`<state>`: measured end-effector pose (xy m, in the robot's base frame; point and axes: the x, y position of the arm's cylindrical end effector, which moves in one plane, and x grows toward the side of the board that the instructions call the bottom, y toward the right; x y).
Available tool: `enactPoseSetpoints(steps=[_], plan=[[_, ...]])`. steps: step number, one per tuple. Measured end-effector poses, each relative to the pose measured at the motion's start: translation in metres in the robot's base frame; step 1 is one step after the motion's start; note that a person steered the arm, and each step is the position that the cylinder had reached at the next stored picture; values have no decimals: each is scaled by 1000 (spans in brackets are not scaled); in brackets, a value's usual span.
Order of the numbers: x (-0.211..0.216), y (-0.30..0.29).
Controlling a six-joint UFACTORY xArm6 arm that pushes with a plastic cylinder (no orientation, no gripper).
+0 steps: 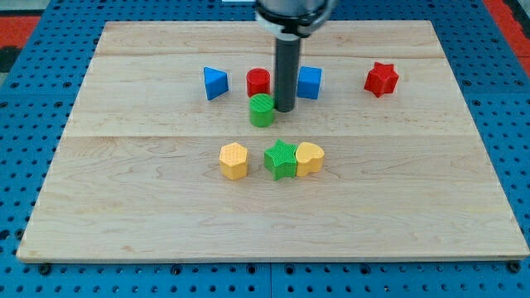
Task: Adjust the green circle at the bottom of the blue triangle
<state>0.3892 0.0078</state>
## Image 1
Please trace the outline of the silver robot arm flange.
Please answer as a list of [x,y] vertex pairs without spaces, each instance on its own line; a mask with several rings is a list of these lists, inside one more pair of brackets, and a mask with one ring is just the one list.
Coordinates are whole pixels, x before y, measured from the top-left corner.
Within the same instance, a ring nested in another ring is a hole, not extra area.
[[257,0],[256,22],[283,41],[307,38],[329,19],[339,0]]

